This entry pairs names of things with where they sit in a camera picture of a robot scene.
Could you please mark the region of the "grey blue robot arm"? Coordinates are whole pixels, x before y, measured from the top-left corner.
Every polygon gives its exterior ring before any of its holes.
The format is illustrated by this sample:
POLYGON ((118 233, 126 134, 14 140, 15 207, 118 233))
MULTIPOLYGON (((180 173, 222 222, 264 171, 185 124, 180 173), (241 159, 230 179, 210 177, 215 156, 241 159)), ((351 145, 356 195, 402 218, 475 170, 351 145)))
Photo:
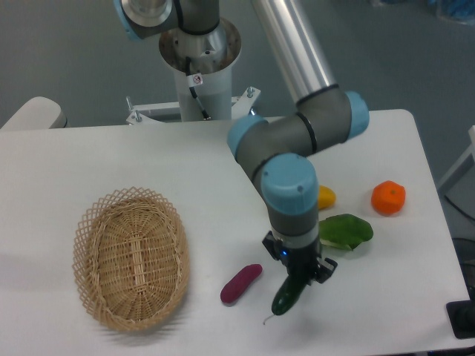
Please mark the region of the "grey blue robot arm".
POLYGON ((322 283, 336 263, 321 256, 318 181, 309 156, 363 133, 364 100, 336 83, 298 1, 254 1, 253 7, 296 106, 274 122, 233 102, 231 69, 241 40, 218 1, 116 1, 132 39, 160 38, 174 73, 184 122, 232 120, 228 146, 266 204, 271 256, 304 284, 322 283))

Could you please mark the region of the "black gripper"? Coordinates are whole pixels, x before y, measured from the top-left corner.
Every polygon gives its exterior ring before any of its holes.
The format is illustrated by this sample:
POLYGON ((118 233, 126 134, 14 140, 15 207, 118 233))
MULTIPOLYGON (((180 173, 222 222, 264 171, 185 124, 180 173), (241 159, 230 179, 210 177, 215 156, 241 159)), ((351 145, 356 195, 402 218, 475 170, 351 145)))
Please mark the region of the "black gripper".
POLYGON ((268 231, 262 243, 272 259, 279 261, 286 268, 289 276, 301 278, 308 286, 313 282, 325 283, 338 267, 336 261, 321 258, 319 234, 304 247, 291 248, 284 245, 284 241, 278 239, 272 231, 268 231))

